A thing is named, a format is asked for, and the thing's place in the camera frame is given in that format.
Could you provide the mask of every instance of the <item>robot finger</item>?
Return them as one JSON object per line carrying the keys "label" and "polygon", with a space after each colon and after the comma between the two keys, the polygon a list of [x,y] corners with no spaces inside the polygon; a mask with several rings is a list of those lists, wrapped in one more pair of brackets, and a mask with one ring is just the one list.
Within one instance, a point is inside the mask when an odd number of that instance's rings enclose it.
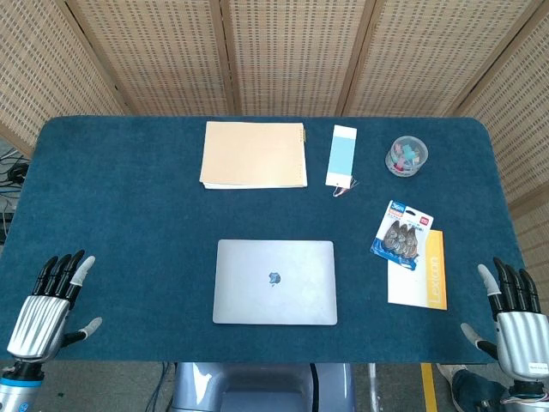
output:
{"label": "robot finger", "polygon": [[84,256],[84,251],[78,251],[75,253],[75,255],[69,260],[67,265],[65,266],[65,269],[63,271],[63,274],[61,275],[61,279],[59,279],[59,283],[57,284],[57,287],[55,289],[55,296],[58,298],[63,298],[65,294],[67,293],[67,289],[69,288],[69,283],[72,279],[72,276],[75,274],[76,266],[80,262],[80,259]]}
{"label": "robot finger", "polygon": [[532,279],[532,276],[530,276],[530,274],[524,269],[520,269],[518,274],[522,278],[524,286],[528,292],[529,311],[533,313],[541,313],[540,298],[538,296],[538,289],[535,286],[534,279]]}
{"label": "robot finger", "polygon": [[53,268],[53,270],[51,271],[45,285],[44,294],[46,296],[53,296],[53,293],[55,292],[55,287],[57,286],[59,278],[63,274],[65,266],[67,265],[69,260],[70,255],[65,255],[57,261],[57,264],[55,265],[55,268]]}
{"label": "robot finger", "polygon": [[513,312],[516,310],[516,287],[512,276],[505,270],[504,263],[497,257],[494,258],[494,264],[498,270],[499,287],[504,295],[504,310]]}
{"label": "robot finger", "polygon": [[498,313],[504,311],[504,300],[499,290],[498,283],[494,279],[493,274],[490,270],[484,265],[480,264],[477,267],[479,275],[484,282],[486,287],[486,292],[488,293],[488,301],[490,302],[490,308],[492,309],[492,318],[494,321],[498,319]]}
{"label": "robot finger", "polygon": [[51,269],[53,269],[53,266],[57,263],[57,256],[54,256],[48,260],[45,265],[42,267],[42,270],[38,274],[38,279],[36,279],[36,283],[34,284],[34,289],[31,294],[43,294],[45,289],[45,284],[47,283],[47,279],[50,276]]}
{"label": "robot finger", "polygon": [[475,330],[471,327],[470,324],[462,324],[463,335],[470,341],[473,346],[478,350],[482,350],[489,354],[496,361],[498,360],[498,347],[492,342],[487,341],[484,337],[480,336]]}
{"label": "robot finger", "polygon": [[515,283],[515,289],[516,289],[516,309],[518,311],[525,312],[528,309],[528,293],[526,291],[526,288],[524,287],[524,282],[522,281],[522,278],[516,273],[516,270],[506,264],[505,270],[507,273],[510,274],[511,279]]}
{"label": "robot finger", "polygon": [[86,279],[87,272],[91,269],[92,266],[94,266],[94,263],[95,263],[95,257],[94,256],[88,257],[86,260],[84,260],[84,262],[82,262],[80,267],[76,270],[75,275],[72,276],[72,279],[70,280],[69,288],[67,289],[67,293],[64,296],[64,298],[70,302],[70,309],[74,307],[76,298],[78,297],[82,284]]}
{"label": "robot finger", "polygon": [[73,343],[88,339],[103,323],[103,318],[94,318],[87,326],[77,332],[65,333],[61,348],[65,348]]}

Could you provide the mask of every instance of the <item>apple logo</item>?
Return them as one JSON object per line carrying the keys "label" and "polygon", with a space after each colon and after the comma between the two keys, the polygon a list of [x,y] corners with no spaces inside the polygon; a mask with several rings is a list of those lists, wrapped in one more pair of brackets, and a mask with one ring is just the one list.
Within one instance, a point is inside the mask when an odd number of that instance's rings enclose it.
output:
{"label": "apple logo", "polygon": [[275,284],[281,282],[281,276],[278,274],[278,272],[269,273],[268,278],[269,278],[268,282],[271,284],[272,287],[274,287]]}

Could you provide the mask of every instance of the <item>laptop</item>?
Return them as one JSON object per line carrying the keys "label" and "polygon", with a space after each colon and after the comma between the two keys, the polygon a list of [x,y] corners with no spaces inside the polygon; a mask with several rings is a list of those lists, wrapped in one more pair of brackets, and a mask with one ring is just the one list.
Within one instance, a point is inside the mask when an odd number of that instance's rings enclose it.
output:
{"label": "laptop", "polygon": [[334,244],[220,240],[214,322],[337,324]]}

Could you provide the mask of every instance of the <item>clear plastic container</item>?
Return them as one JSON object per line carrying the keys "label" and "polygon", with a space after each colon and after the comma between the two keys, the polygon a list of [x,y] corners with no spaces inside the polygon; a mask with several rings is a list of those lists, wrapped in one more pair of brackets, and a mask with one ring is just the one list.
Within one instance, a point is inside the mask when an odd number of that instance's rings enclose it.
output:
{"label": "clear plastic container", "polygon": [[396,176],[409,178],[424,165],[429,150],[414,136],[401,136],[393,142],[385,157],[385,165]]}

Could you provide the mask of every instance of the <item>robotic hand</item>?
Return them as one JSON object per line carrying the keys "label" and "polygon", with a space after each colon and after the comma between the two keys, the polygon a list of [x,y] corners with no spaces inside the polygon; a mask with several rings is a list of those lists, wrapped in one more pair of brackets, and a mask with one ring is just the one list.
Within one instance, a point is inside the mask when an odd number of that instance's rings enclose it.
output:
{"label": "robotic hand", "polygon": [[469,324],[462,324],[462,331],[515,380],[510,396],[501,401],[506,411],[549,411],[545,402],[549,396],[541,382],[549,377],[549,322],[540,313],[535,283],[526,270],[517,273],[496,257],[494,264],[503,292],[485,265],[480,264],[478,271],[488,293],[498,344],[479,336]]}
{"label": "robotic hand", "polygon": [[100,327],[102,319],[95,318],[77,332],[64,333],[67,317],[95,262],[90,256],[76,269],[83,256],[84,251],[78,251],[58,260],[52,257],[25,299],[8,345],[15,364],[4,369],[0,379],[1,412],[28,412],[44,379],[42,365],[60,348],[87,339]]}

